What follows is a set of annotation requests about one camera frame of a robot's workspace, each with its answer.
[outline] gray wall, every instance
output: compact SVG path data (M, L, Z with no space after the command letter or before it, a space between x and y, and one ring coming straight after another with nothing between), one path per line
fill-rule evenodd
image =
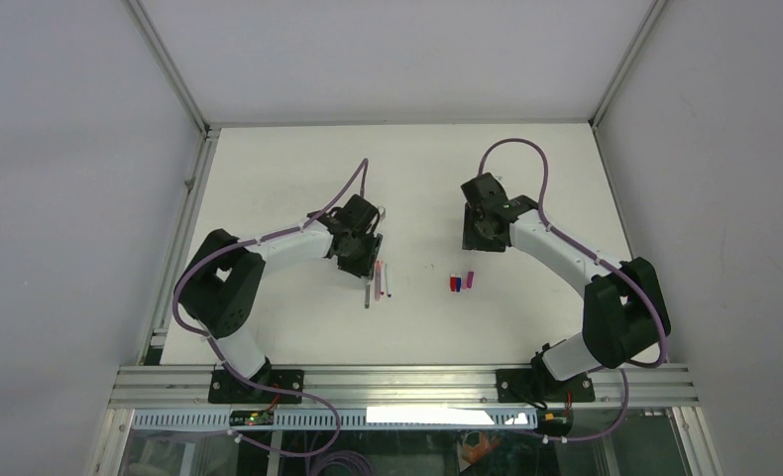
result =
M143 3L211 123L288 124L585 120L651 0Z
M196 148L121 2L0 2L0 474L85 469Z
M678 0L600 130L726 474L783 474L783 1Z

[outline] black mount bracket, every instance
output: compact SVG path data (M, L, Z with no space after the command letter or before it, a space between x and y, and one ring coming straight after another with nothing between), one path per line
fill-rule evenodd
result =
M497 398L501 404L519 404L532 397L533 384L539 374L533 369L497 369ZM564 404L567 402L567 392L572 394L573 403L591 403L596 401L593 381L587 374L579 374L570 380L561 382L557 387L549 386L543 396L539 397L546 403Z
M282 389L301 392L304 388L304 371L272 370L267 380L260 383L269 387L277 385ZM211 373L210 390L208 391L209 404L270 404L277 395L280 394L246 387L224 369L217 369ZM300 404L301 397L280 395L278 403Z

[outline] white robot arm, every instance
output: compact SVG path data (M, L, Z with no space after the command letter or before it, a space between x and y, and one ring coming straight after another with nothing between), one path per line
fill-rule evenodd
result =
M594 261L550 231L534 200L525 195L508 199L491 174L469 180L462 191L467 200L464 249L504 252L507 247L516 248L543 263L584 299L581 332L552 347L547 344L531 359L536 375L549 388L599 367L615 368L658 340L657 327L644 303L600 265L602 260L619 264L619 270L645 292L668 335L663 295L654 268L646 260L626 262L579 242L594 250L598 257Z
M339 269L357 277L370 274L383 236L375 235L379 211L359 195L300 231L276 233L225 253L196 272L181 290L179 303L216 339L226 359L244 377L264 383L271 369L252 332L249 314L258 286L272 273L310 260L337 258ZM223 229L212 231L199 247L189 270L211 253L238 242ZM217 270L228 272L224 278Z

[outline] white board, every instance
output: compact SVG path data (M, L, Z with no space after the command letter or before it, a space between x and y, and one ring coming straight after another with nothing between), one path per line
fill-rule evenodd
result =
M364 309L363 281L331 260L271 276L250 318L273 363L527 361L544 343L579 331L582 301L516 250L461 249L460 185L475 176L485 149L505 137L532 140L546 151L546 209L557 223L629 257L596 143L583 124L223 129L190 257L215 228L249 236L297 222L322 207L368 157L366 198L388 211L379 231L381 259L393 269L393 297ZM487 170L509 196L536 199L542 167L530 148L501 146ZM474 287L450 293L450 274L469 270L476 273ZM163 364L215 361L198 336L170 326Z

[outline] marker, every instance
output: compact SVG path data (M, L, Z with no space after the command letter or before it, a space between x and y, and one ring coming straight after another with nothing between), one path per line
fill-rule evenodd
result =
M382 286L382 278L380 276L381 266L383 262L377 261L377 263L374 264L374 300L379 301L380 300L380 290Z
M389 263L383 263L383 278L386 279L383 284L386 286L386 296L392 297L392 286L389 281Z
M366 276L366 309L371 307L371 278Z
M380 296L385 296L389 293L389 283L387 283L388 280L386 279L386 262L380 262L380 274L383 278L383 285L380 286Z

